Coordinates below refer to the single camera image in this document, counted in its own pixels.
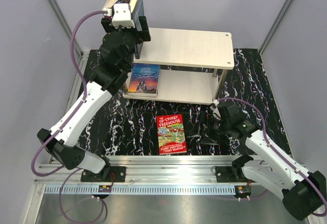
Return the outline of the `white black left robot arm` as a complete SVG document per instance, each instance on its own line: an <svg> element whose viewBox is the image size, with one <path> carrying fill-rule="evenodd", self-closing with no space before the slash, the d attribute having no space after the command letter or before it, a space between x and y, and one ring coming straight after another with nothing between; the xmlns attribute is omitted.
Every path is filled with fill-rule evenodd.
<svg viewBox="0 0 327 224"><path fill-rule="evenodd" d="M37 138L50 155L68 170L83 169L99 182L111 175L109 159L88 152L77 141L94 115L106 104L128 79L133 60L138 59L141 46L151 40L147 18L136 19L140 27L117 28L113 22L102 19L107 26L99 48L99 65L84 79L83 93L69 111L51 129L40 129Z"/></svg>

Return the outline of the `dark blue book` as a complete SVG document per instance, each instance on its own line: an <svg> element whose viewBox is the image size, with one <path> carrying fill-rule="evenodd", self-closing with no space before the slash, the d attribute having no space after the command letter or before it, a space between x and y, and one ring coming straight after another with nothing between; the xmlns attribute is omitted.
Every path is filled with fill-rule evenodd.
<svg viewBox="0 0 327 224"><path fill-rule="evenodd" d="M133 21L132 27L136 29L138 35L138 41L134 55L135 59L139 59L143 47L143 36L141 33L143 29L139 18L144 16L144 3L143 0L130 0L129 6L131 11L131 20Z"/></svg>

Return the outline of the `Jane Eyre book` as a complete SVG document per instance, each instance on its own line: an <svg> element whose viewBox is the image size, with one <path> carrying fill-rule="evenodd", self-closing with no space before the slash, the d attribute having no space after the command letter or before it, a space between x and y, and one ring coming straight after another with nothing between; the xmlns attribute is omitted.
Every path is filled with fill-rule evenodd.
<svg viewBox="0 0 327 224"><path fill-rule="evenodd" d="M127 94L130 96L157 97L160 65L135 63Z"/></svg>

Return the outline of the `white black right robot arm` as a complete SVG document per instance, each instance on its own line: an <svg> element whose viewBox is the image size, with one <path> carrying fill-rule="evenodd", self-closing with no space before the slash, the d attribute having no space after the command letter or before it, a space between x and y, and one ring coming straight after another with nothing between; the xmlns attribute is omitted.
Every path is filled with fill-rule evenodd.
<svg viewBox="0 0 327 224"><path fill-rule="evenodd" d="M236 139L255 152L267 166L250 155L232 161L229 170L214 168L218 181L223 178L238 182L253 181L277 196L285 209L297 220L316 215L326 206L326 178L311 172L285 153L265 133L263 126L248 118L233 103L211 104L207 114L201 114L197 132L202 144L218 145L226 139Z"/></svg>

